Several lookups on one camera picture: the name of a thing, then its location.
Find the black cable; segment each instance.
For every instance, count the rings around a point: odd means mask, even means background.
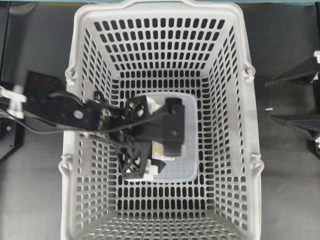
[[[22,125],[26,129],[28,129],[28,130],[36,133],[36,134],[58,134],[58,133],[63,133],[64,131],[109,134],[109,133],[117,132],[117,131],[120,131],[120,130],[123,130],[123,129],[132,128],[132,127],[135,127],[135,126],[138,126],[138,125],[141,125],[141,124],[145,124],[145,123],[154,121],[154,120],[156,120],[156,119],[158,119],[158,118],[160,118],[162,116],[166,116],[166,115],[169,114],[168,112],[162,112],[162,113],[159,113],[157,115],[150,116],[147,119],[143,119],[143,120],[136,121],[136,122],[133,122],[133,123],[128,123],[128,124],[125,124],[125,125],[122,125],[122,126],[118,126],[118,127],[112,128],[112,129],[90,131],[90,130],[85,130],[85,129],[80,129],[80,128],[60,128],[60,129],[56,129],[56,130],[37,130],[35,128],[32,128],[32,127],[28,126],[27,124],[22,122],[19,118],[17,118],[15,116],[13,116],[12,114],[6,112],[5,110],[0,109],[0,111],[3,112],[4,114],[6,114],[9,118],[15,120],[18,124]]]

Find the plastic container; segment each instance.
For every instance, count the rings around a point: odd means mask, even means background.
[[[258,240],[261,161],[248,39],[231,3],[125,1],[75,14],[67,90],[101,90],[123,106],[135,94],[197,99],[197,177],[124,181],[111,146],[65,132],[61,238]]]
[[[148,182],[182,183],[195,180],[198,168],[198,119],[197,100],[191,94],[180,92],[147,92],[145,96],[164,104],[166,98],[180,98],[184,105],[184,143],[182,155],[174,160],[164,160],[164,169],[158,175],[148,176]]]

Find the white clip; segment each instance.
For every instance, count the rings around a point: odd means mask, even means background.
[[[12,91],[0,87],[0,97],[10,99],[9,108],[6,111],[18,119],[24,118],[22,103],[27,102],[27,97],[22,94],[23,92],[24,88],[20,85],[14,85]]]
[[[251,153],[249,167],[250,169],[256,169],[261,165],[261,154]]]
[[[320,64],[320,51],[315,51],[313,56],[316,58],[318,64]]]
[[[25,95],[14,92],[14,91],[9,91],[5,89],[3,86],[0,86],[0,97],[4,97],[6,99],[14,100],[21,103],[27,102],[27,97]]]
[[[251,68],[248,68],[246,71],[245,71],[245,84],[252,84],[255,80],[255,75],[254,75],[254,71],[251,69]]]
[[[320,148],[320,136],[314,141],[315,141],[317,147]]]
[[[312,79],[312,82],[313,82],[314,80],[319,80],[319,73],[318,73],[318,72],[314,75],[314,77],[313,77],[313,79]]]
[[[59,171],[64,176],[69,176],[72,171],[72,155],[65,154],[61,156],[62,160],[59,163]]]
[[[159,174],[159,167],[156,165],[151,165],[151,160],[148,159],[146,161],[145,172],[143,174],[143,178],[139,179],[126,179],[128,182],[141,182],[141,181],[149,181],[153,182],[155,175]]]
[[[73,70],[73,68],[68,68],[65,70],[65,80],[66,83],[70,86],[74,86],[76,84],[76,72]]]

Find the teal surface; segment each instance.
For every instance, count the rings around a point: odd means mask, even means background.
[[[239,3],[239,4],[245,4],[245,3],[284,3],[284,4],[293,4],[293,5],[302,5],[302,6],[310,6],[313,5],[315,2],[319,2],[319,0],[195,0],[196,2],[225,2],[225,3]],[[25,0],[14,0],[12,2],[28,2]],[[121,3],[124,2],[124,0],[32,0],[30,2],[66,2],[66,3],[88,3],[88,4],[111,4],[111,3]]]

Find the plastic basket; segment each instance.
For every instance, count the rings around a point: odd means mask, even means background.
[[[114,105],[172,91],[197,99],[198,170],[191,182],[123,181],[113,148],[65,132],[61,238],[257,240],[261,161],[248,39],[231,3],[125,1],[74,17],[67,90]]]

